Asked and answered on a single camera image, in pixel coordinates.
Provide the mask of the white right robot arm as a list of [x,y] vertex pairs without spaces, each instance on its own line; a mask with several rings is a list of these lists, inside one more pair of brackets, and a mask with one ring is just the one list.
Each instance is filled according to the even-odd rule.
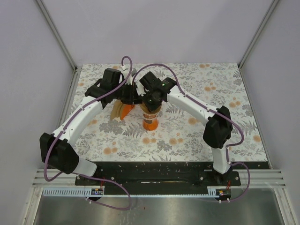
[[214,182],[225,185],[230,180],[225,143],[231,138],[233,130],[228,108],[203,103],[184,93],[174,79],[167,77],[160,80],[152,72],[145,74],[136,85],[138,95],[150,112],[155,111],[162,102],[168,102],[191,114],[205,126],[202,138],[211,147]]

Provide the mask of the brown paper coffee filter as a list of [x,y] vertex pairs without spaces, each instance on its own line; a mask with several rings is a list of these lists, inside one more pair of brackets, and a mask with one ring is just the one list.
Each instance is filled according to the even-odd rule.
[[159,113],[159,111],[161,110],[161,107],[162,107],[162,105],[160,105],[160,106],[159,106],[157,109],[155,109],[154,111],[150,111],[144,103],[140,104],[140,108],[141,108],[142,111],[143,111],[144,113],[146,113],[146,114],[157,114],[157,113]]

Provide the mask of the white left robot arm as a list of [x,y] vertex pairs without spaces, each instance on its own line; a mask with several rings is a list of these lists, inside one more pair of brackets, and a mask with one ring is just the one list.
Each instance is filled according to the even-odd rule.
[[97,165],[79,157],[74,149],[77,139],[90,121],[115,99],[133,103],[132,79],[136,69],[127,76],[113,68],[105,69],[102,78],[90,86],[78,107],[68,119],[51,134],[43,133],[39,139],[41,159],[45,167],[51,166],[65,174],[82,174],[91,185],[101,182]]

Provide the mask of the clear glass dripper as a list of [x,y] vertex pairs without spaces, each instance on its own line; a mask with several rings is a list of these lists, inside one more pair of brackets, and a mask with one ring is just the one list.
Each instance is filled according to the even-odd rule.
[[143,110],[142,114],[143,114],[143,116],[144,116],[145,119],[147,119],[147,120],[153,120],[154,118],[157,117],[157,115],[159,114],[159,112],[160,112],[160,109],[157,109],[157,110],[155,110],[153,112],[150,112],[148,110]]

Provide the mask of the orange coffee filter box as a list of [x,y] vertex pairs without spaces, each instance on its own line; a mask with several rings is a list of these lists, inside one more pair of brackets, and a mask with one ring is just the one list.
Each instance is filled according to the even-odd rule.
[[120,101],[116,101],[110,114],[110,120],[123,120],[134,108],[135,105],[127,105]]

